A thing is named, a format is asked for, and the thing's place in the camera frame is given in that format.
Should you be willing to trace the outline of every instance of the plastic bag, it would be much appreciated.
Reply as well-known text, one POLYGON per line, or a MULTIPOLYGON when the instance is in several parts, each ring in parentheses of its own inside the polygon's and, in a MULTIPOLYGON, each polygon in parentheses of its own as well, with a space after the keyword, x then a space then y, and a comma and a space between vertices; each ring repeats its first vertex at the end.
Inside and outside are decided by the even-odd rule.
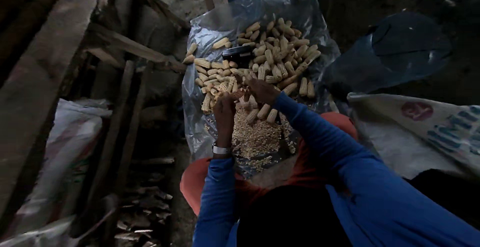
POLYGON ((480 106, 350 93, 356 126, 385 164, 412 179, 429 169, 480 177, 480 106))
POLYGON ((73 214, 102 118, 112 114, 106 106, 105 100, 58 101, 35 187, 16 212, 4 238, 40 229, 73 214))
POLYGON ((328 66, 324 81, 335 97, 431 75, 447 64, 452 50, 440 27, 414 12, 386 17, 370 31, 328 66))
MULTIPOLYGON (((212 49, 215 42, 228 37, 236 46, 237 35, 251 24, 259 21, 265 28, 270 21, 279 17, 285 21, 291 20, 293 27, 299 29, 302 36, 310 40, 310 44, 318 44, 322 55, 308 69, 309 78, 318 82, 324 67, 332 63, 340 52, 328 34, 317 0, 235 0, 191 20, 188 47, 195 42, 198 44, 194 53, 196 58, 220 62, 223 49, 212 49)), ((212 156, 212 144, 217 133, 214 116, 201 111, 204 94, 195 84, 195 78, 198 78, 198 74, 192 64, 188 66, 182 83, 185 137, 192 161, 212 156)), ((321 94, 318 96, 312 109, 323 112, 325 100, 321 94)))

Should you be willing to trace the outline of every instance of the wristwatch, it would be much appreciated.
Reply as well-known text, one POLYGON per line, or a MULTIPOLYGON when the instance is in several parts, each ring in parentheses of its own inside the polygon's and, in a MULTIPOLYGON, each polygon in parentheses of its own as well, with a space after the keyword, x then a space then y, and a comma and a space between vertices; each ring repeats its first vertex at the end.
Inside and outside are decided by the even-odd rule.
POLYGON ((231 147, 218 147, 217 142, 213 142, 212 151, 214 154, 229 154, 232 152, 231 147))

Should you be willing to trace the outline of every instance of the blue long sleeve shirt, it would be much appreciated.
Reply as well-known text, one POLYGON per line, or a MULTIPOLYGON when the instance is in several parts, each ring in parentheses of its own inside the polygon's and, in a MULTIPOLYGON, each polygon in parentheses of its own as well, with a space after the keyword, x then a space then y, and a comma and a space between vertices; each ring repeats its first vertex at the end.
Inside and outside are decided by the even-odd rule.
MULTIPOLYGON (((337 173, 349 190, 326 188, 353 246, 480 246, 480 232, 420 193, 351 136, 283 92, 283 113, 311 156, 337 173)), ((234 161, 213 159, 201 195, 194 247, 234 247, 234 161)))

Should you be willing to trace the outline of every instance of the hand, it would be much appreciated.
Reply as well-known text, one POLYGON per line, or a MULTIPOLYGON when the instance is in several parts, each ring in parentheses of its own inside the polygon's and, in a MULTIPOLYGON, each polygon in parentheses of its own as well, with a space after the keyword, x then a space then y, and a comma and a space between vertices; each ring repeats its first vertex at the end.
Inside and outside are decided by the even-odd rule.
POLYGON ((218 131, 217 147, 231 147, 235 112, 234 98, 228 92, 225 92, 213 107, 213 115, 215 115, 216 129, 218 131))
POLYGON ((246 76, 245 83, 250 87, 250 92, 257 102, 273 105, 280 95, 280 91, 276 90, 271 84, 264 80, 255 79, 250 75, 246 76))

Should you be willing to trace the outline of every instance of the red logo on sack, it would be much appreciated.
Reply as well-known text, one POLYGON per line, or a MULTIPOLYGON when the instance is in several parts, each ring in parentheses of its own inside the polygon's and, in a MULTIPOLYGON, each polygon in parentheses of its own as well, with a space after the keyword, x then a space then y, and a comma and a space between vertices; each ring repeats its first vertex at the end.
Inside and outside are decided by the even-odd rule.
POLYGON ((402 115, 414 121, 423 121, 434 114, 431 105, 423 102, 406 102, 402 105, 402 115))

